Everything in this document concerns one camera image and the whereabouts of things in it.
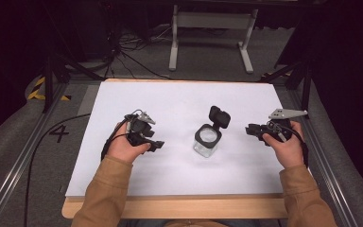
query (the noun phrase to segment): person's right hand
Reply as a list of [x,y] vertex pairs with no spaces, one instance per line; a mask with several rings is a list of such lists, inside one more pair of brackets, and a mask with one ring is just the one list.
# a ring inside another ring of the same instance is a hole
[[[303,139],[303,131],[300,123],[291,121],[291,127],[298,132]],[[276,153],[279,163],[284,167],[293,167],[303,164],[303,149],[299,138],[292,134],[291,138],[282,143],[269,134],[263,134],[262,138],[267,142]]]

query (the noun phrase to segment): person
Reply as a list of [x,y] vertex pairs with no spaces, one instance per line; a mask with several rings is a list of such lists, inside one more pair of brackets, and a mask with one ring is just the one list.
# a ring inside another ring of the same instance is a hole
[[[300,123],[292,121],[291,126],[303,138]],[[121,126],[116,135],[125,131],[126,124]],[[288,227],[337,226],[331,209],[320,197],[317,184],[303,163],[300,140],[295,135],[284,143],[269,134],[264,134],[263,138],[273,147],[278,161],[285,168],[280,172],[280,179],[288,213]],[[132,163],[149,146],[150,144],[143,144],[133,147],[125,136],[112,141],[107,155],[87,187],[84,203],[74,216],[73,227],[117,226],[126,203]],[[210,220],[197,220],[194,225],[191,224],[191,221],[174,220],[164,223],[164,226],[228,226],[221,221]]]

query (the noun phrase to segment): hazard stripe tape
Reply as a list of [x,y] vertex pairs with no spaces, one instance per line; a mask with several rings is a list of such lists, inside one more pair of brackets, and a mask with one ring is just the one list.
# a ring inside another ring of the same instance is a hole
[[[34,85],[34,88],[32,89],[30,95],[28,95],[27,99],[39,99],[39,100],[45,100],[44,95],[38,95],[38,92],[40,91],[41,86],[45,82],[45,77],[41,76],[37,82]],[[72,99],[72,96],[62,96],[60,100],[62,101],[70,101]]]

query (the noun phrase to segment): gray carpet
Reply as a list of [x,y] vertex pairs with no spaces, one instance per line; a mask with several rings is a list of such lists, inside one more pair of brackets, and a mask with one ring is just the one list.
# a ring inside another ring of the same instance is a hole
[[[292,30],[254,30],[249,44],[249,54],[254,73],[248,75],[243,67],[236,42],[244,37],[240,31],[229,30],[222,35],[213,35],[202,30],[186,30],[180,36],[178,68],[169,72],[168,58],[171,42],[163,40],[138,51],[126,52],[150,70],[172,79],[219,80],[219,81],[256,81],[266,72],[272,72]],[[129,58],[119,59],[139,79],[156,79],[146,69]],[[131,73],[119,61],[115,60],[108,78],[131,78]],[[97,73],[104,76],[106,69]],[[25,91],[34,86],[34,81]],[[67,117],[89,113],[94,104],[97,83],[83,75],[73,75],[70,84],[62,95],[72,96],[70,101],[59,101],[49,115],[44,131]],[[283,86],[275,86],[283,106],[294,108],[291,92]],[[29,100],[19,112],[15,113],[0,127],[0,187],[9,174],[23,146],[27,142],[38,119],[42,116],[42,100]],[[333,167],[341,190],[353,212],[357,226],[363,226],[363,181],[356,172],[350,158],[340,143],[326,111],[313,86],[310,96],[310,123],[319,138],[329,164]],[[71,220],[61,216],[64,192],[70,180],[78,149],[82,140],[88,117],[63,123],[69,132],[58,143],[57,135],[47,134],[37,149],[33,163],[29,196],[28,226],[70,226]],[[338,212],[334,197],[324,183],[319,170],[319,163],[313,154],[310,165],[314,177],[320,185],[322,197],[334,211],[338,226],[347,225]],[[0,226],[23,226],[24,198],[26,192],[27,169],[8,199],[0,214]],[[262,226],[278,226],[276,220],[261,220]]]

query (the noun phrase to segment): brown jacket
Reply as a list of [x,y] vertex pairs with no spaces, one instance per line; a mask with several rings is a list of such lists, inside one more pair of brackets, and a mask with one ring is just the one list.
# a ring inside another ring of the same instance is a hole
[[[131,169],[131,164],[106,156],[87,187],[84,203],[72,226],[116,226],[125,207]],[[317,184],[304,165],[287,168],[281,171],[280,176],[288,227],[336,226],[329,206],[320,198]],[[174,221],[169,224],[167,226],[183,226]],[[222,226],[218,223],[211,225],[205,220],[195,224]]]

